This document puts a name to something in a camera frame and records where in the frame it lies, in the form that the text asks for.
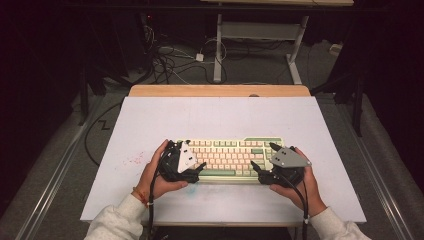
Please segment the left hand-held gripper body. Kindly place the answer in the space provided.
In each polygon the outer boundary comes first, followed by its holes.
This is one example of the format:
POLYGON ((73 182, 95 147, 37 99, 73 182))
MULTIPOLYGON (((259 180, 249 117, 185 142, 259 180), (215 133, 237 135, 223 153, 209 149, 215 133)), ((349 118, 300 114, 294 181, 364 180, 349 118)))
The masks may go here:
POLYGON ((193 166, 197 158, 184 141, 170 140, 160 159, 159 173, 168 182, 186 181, 196 183, 199 175, 194 173, 193 166))

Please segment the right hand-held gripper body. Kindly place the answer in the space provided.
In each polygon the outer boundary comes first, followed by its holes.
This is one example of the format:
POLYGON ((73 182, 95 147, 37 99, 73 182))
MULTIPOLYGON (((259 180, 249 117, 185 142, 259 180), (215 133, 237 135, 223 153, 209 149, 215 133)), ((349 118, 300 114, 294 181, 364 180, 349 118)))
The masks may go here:
POLYGON ((304 168, 311 162, 295 152, 293 147, 281 147, 270 159, 272 168, 258 168, 258 180, 261 184, 278 184, 283 187, 297 186, 304 178, 304 168))

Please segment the green and cream keyboard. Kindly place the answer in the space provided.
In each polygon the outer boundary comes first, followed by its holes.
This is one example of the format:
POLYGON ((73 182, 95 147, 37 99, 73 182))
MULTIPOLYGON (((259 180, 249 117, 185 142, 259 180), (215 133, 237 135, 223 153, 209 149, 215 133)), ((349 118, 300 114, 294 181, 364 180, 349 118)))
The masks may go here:
POLYGON ((203 184, 258 184, 258 173, 251 162, 262 170, 271 170, 275 151, 270 143, 284 145, 280 137, 246 137, 244 139, 191 139, 188 143, 197 163, 205 163, 199 174, 203 184))

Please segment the person's left hand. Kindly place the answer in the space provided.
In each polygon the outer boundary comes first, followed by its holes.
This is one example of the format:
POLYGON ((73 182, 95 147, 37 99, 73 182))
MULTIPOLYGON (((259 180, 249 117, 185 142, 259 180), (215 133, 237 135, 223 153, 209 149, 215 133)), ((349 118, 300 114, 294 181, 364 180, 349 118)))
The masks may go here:
POLYGON ((156 173, 159 159, 167 144, 168 140, 165 139, 156 149, 151 161, 145 166, 138 184, 132 191, 132 195, 142 203, 147 203, 150 196, 157 199, 168 192, 180 190, 188 186, 186 181, 167 182, 162 176, 156 173))

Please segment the person's right hand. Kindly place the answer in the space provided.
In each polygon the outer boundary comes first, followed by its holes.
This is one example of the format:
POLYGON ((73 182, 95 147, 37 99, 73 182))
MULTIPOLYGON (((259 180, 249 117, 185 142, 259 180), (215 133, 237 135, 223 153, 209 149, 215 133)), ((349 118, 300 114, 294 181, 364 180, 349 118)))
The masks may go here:
MULTIPOLYGON (((284 188, 276 184, 271 185, 270 189, 277 194, 290 199, 299 209, 304 209, 302 200, 295 190, 284 188)), ((305 204, 308 206, 308 215, 310 217, 314 217, 327 209, 327 206, 321 199, 318 184, 311 166, 304 168, 304 179, 302 183, 297 185, 297 189, 302 194, 305 204)))

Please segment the black metal stand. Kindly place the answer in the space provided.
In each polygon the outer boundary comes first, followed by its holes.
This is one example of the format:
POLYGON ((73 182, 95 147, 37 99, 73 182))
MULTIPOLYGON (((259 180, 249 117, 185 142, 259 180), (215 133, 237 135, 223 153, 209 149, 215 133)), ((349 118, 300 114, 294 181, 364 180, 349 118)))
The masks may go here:
POLYGON ((82 126, 89 114, 88 89, 96 96, 104 96, 106 87, 103 83, 104 73, 97 65, 84 65, 79 73, 80 87, 80 122, 82 126))
POLYGON ((352 127, 358 137, 361 133, 362 99, 364 90, 364 75, 361 73, 346 73, 334 80, 328 80, 312 90, 310 94, 315 96, 318 93, 331 92, 334 94, 336 104, 353 104, 352 127))

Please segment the aluminium rail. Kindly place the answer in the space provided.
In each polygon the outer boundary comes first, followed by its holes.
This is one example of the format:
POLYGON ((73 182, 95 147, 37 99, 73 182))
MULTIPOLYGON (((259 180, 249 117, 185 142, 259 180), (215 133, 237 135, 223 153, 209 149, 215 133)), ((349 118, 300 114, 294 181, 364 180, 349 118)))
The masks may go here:
POLYGON ((81 124, 72 138, 64 154, 62 155, 52 177, 50 178, 47 186, 42 192, 40 199, 35 205, 31 214, 27 217, 20 231, 18 232, 15 240, 33 240, 41 223, 43 222, 50 205, 52 204, 67 172, 74 159, 74 155, 78 148, 82 145, 83 136, 88 132, 88 127, 94 119, 94 115, 99 109, 103 98, 96 96, 92 100, 92 105, 89 108, 90 113, 87 114, 86 120, 81 124))
POLYGON ((351 136, 355 140, 356 146, 361 152, 361 158, 364 165, 364 170, 370 179, 371 185, 373 186, 376 195, 380 201, 386 218, 389 220, 398 240, 414 240, 409 227, 407 226, 399 206, 392 194, 389 192, 387 185, 384 183, 382 175, 380 174, 377 165, 374 163, 370 152, 366 148, 366 145, 361 137, 359 137, 351 124, 351 117, 348 109, 344 105, 337 106, 342 119, 349 130, 351 136))

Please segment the white metal desk frame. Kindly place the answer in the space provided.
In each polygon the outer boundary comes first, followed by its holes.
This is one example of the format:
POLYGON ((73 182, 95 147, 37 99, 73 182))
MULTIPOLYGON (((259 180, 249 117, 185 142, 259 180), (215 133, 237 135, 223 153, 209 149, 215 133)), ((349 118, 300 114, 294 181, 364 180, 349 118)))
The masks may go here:
POLYGON ((299 71, 296 66, 296 57, 307 28, 309 17, 303 16, 296 24, 283 23, 255 23, 240 21, 224 21, 222 15, 217 16, 216 50, 214 58, 213 82, 222 82, 222 62, 227 53, 222 39, 253 39, 253 40, 289 40, 294 42, 293 51, 285 56, 292 81, 295 85, 302 85, 299 71))

